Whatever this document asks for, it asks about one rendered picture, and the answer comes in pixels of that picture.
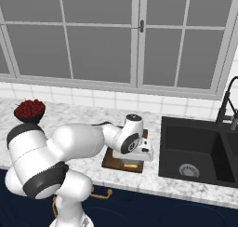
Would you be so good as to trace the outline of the brown wooden cutting board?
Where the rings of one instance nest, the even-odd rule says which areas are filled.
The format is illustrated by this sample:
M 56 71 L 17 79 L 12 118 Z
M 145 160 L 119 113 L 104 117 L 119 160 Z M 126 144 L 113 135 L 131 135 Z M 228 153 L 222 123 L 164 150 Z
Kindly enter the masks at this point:
M 135 163 L 125 163 L 119 158 L 113 158 L 112 152 L 116 151 L 119 154 L 129 154 L 133 152 L 138 147 L 149 147 L 152 148 L 151 142 L 147 139 L 148 130 L 144 129 L 142 133 L 132 133 L 128 138 L 120 139 L 117 141 L 119 145 L 118 148 L 113 149 L 111 147 L 107 148 L 106 154 L 103 158 L 102 167 L 123 170 L 128 172 L 141 173 L 143 170 L 143 165 L 145 161 L 138 161 Z

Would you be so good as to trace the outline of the navy cupboard door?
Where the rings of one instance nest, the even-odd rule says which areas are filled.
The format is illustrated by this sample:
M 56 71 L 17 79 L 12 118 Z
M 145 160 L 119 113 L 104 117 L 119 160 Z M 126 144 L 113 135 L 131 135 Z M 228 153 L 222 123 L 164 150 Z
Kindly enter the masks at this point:
M 5 186 L 6 173 L 0 169 L 0 227 L 49 227 L 55 219 L 53 197 L 32 200 L 12 194 Z

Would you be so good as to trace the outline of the black sink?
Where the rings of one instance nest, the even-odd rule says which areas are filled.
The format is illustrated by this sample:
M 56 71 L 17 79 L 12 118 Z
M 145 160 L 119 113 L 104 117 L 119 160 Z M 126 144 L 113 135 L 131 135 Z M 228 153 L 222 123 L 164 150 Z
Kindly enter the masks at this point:
M 200 177 L 180 175 L 182 164 L 196 166 Z M 238 126 L 163 116 L 158 175 L 238 189 Z

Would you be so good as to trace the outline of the dark bowl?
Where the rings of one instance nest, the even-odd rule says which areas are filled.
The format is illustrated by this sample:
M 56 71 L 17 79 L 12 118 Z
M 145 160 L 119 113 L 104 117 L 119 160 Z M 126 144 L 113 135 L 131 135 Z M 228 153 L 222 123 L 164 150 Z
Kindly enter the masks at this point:
M 23 123 L 33 123 L 38 124 L 40 120 L 42 119 L 45 112 L 36 112 L 31 113 L 30 111 L 20 111 L 17 110 L 14 112 L 14 115 Z

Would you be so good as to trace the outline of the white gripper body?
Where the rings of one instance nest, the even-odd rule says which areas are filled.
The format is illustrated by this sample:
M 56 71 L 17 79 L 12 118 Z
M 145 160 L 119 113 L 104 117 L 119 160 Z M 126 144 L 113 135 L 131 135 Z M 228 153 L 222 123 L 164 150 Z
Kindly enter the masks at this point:
M 153 160 L 153 150 L 149 147 L 138 147 L 129 154 L 119 154 L 116 151 L 112 152 L 113 158 L 119 158 L 125 163 L 135 163 L 138 161 L 149 161 Z

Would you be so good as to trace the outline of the navy drawer front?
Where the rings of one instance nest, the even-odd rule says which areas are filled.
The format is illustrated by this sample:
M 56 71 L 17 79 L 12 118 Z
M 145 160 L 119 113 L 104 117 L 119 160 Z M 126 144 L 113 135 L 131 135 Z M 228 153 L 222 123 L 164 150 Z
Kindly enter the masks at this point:
M 83 208 L 95 227 L 238 227 L 238 209 L 120 189 Z

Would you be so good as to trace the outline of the black tap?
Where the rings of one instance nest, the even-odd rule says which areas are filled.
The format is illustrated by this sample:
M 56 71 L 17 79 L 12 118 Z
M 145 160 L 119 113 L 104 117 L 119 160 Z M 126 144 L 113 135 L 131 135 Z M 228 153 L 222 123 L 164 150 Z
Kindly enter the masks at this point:
M 218 127 L 222 126 L 224 120 L 231 121 L 231 130 L 232 131 L 234 131 L 236 129 L 236 127 L 238 126 L 238 109 L 234 108 L 232 101 L 230 99 L 231 87 L 235 80 L 238 80 L 238 76 L 234 76 L 233 79 L 230 81 L 228 88 L 225 92 L 224 98 L 222 100 L 221 106 L 218 110 L 218 115 L 217 115 L 217 119 L 216 119 L 216 125 Z M 231 109 L 233 111 L 233 115 L 226 115 L 227 104 L 230 104 Z

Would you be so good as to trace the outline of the grey sink drain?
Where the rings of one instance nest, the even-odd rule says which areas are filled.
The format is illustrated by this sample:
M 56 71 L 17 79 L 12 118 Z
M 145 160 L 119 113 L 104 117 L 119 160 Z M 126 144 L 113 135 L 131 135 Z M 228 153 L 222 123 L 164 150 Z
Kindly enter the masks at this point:
M 194 177 L 194 178 L 200 177 L 199 169 L 192 164 L 182 164 L 179 167 L 178 171 L 180 175 L 183 175 L 186 177 Z

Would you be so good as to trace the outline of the white framed window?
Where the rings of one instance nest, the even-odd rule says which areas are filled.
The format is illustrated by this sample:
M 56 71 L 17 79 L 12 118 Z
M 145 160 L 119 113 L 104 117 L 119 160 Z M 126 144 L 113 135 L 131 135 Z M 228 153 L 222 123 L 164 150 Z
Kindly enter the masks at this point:
M 217 100 L 237 16 L 238 0 L 0 0 L 0 81 Z

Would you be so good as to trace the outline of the red berries heap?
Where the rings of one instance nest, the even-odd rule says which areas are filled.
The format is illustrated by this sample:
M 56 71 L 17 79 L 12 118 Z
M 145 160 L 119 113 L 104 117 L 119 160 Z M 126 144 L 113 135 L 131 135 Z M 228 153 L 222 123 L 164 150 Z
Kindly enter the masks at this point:
M 18 118 L 32 118 L 41 114 L 46 106 L 40 100 L 25 100 L 14 111 Z

